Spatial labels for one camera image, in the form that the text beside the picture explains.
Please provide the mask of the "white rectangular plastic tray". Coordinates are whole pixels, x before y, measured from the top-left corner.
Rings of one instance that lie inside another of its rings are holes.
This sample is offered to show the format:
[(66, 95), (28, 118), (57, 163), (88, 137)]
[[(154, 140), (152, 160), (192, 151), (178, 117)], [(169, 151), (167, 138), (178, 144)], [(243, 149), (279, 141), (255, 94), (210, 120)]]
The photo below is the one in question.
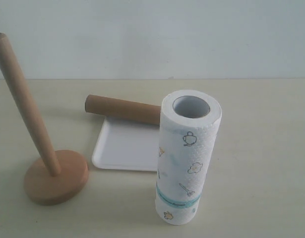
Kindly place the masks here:
[(159, 126), (106, 117), (92, 163), (99, 169), (157, 171)]

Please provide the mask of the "wooden paper towel holder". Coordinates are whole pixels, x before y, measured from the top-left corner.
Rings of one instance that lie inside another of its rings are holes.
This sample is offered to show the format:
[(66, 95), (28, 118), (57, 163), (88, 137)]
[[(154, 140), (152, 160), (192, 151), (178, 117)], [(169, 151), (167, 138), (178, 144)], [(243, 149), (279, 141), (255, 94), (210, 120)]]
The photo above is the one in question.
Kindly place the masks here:
[(75, 151), (54, 150), (11, 43), (1, 32), (0, 70), (40, 154), (24, 176), (25, 193), (40, 205), (56, 205), (70, 200), (87, 183), (87, 161)]

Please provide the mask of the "printed white paper towel roll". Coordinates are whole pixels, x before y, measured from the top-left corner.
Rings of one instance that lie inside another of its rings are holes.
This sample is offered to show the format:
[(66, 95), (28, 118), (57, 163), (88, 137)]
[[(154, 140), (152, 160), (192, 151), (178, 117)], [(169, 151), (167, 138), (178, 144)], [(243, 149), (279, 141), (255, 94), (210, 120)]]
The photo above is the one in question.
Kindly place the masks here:
[(221, 117), (217, 100), (196, 90), (162, 101), (155, 209), (171, 225), (187, 224), (197, 213)]

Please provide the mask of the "brown cardboard tube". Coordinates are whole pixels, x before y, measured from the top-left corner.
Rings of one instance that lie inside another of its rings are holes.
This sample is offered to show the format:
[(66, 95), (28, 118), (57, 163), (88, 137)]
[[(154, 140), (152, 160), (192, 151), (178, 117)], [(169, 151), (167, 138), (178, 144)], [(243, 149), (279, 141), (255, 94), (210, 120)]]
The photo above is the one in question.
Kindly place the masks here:
[(88, 113), (153, 125), (160, 124), (161, 107), (156, 105), (88, 95), (84, 108)]

